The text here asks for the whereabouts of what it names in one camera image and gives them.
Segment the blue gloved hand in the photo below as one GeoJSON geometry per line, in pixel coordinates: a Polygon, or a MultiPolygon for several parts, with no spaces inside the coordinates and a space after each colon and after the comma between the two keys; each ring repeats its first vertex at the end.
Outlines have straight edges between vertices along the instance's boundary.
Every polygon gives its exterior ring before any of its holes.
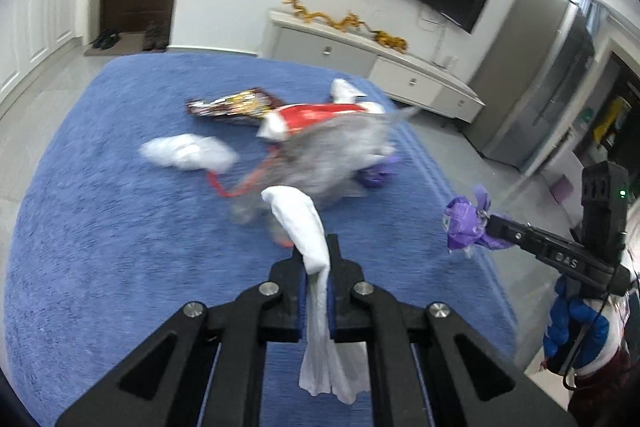
{"type": "Polygon", "coordinates": [[[572,295],[573,281],[560,277],[542,338],[544,367],[556,375],[574,369],[577,376],[600,371],[620,347],[620,324],[610,299],[572,295]]]}

